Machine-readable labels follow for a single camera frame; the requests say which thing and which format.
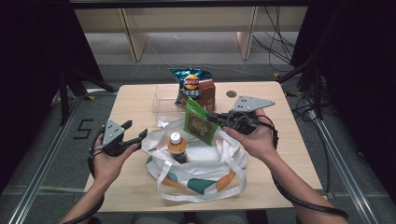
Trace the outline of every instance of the table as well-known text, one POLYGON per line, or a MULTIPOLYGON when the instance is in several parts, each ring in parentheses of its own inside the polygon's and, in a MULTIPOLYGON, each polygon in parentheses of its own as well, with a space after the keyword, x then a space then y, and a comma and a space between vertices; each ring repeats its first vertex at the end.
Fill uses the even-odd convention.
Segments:
MULTIPOLYGON (((277 82, 222 82, 216 84, 217 112, 228 112, 236 98, 226 96, 227 91, 237 95, 274 100, 276 105, 265 108, 279 131, 277 150, 290 167, 314 189, 322 189, 318 175, 310 160, 304 141, 291 114, 285 95, 277 82)), ((135 138, 141 131, 157 128, 157 114, 151 112, 156 88, 162 86, 177 97, 177 84, 149 84, 122 86, 110 114, 110 119, 122 124, 128 119, 133 126, 125 132, 124 139, 135 138)), ((247 155, 247 186, 232 198, 208 203, 170 202, 157 191, 156 181, 146 168, 148 154, 142 150, 125 162, 120 177, 106 193, 100 212, 170 212, 205 210, 241 210, 291 207, 276 189, 267 167, 247 155)), ((86 190, 92 184, 89 177, 86 190)))

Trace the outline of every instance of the gray carpet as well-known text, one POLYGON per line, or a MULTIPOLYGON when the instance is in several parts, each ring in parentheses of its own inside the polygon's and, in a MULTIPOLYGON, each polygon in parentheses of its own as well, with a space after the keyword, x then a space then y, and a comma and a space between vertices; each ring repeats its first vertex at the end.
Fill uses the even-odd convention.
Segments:
MULTIPOLYGON (((246 65, 209 65, 212 68, 201 67, 212 73, 215 82, 224 81, 265 81, 273 78, 276 70, 268 64, 246 65)), ((287 65, 278 65, 278 69, 290 70, 287 65)), ((173 75, 167 65, 100 65, 105 82, 114 87, 126 84, 144 83, 175 83, 173 75)), ((297 91, 296 84, 299 77, 294 77, 283 84, 284 92, 297 91)), ((87 89, 96 88, 91 83, 85 83, 87 89)), ((78 126, 84 119, 92 119, 83 123, 82 128, 92 129, 90 137, 97 132, 102 124, 106 123, 114 104, 115 95, 95 96, 93 100, 84 100, 78 107, 73 117, 70 129, 62 146, 51 165, 40 192, 35 198, 25 223, 56 223, 73 206, 82 195, 89 171, 86 166, 86 152, 91 143, 89 139, 76 139, 86 134, 78 132, 78 126)), ((288 97, 290 109, 299 103, 300 97, 288 97)), ((7 223, 12 211, 21 198, 24 189, 29 185, 35 171, 44 158, 51 140, 59 129, 61 120, 60 103, 55 101, 50 109, 46 122, 43 123, 41 132, 37 134, 35 143, 26 153, 20 167, 8 183, 7 189, 0 197, 0 223, 7 223)), ((331 132, 332 138, 340 148, 344 159, 356 177, 359 186, 368 198, 379 223, 396 223, 396 206, 378 182, 364 158, 356 155, 359 150, 349 132, 343 125, 336 111, 331 106, 324 108, 324 120, 331 132)), ((324 147, 320 141, 319 133, 310 121, 297 118, 297 125, 303 136, 305 145, 312 158, 323 188, 329 184, 327 180, 328 169, 324 154, 324 147)), ((330 161, 330 192, 334 194, 331 199, 336 206, 346 210, 350 215, 350 223, 362 223, 355 204, 350 199, 348 192, 337 170, 330 161)), ((295 223, 293 209, 267 210, 269 223, 295 223)), ((97 214, 104 223, 130 223, 132 214, 129 213, 100 213, 97 214)))

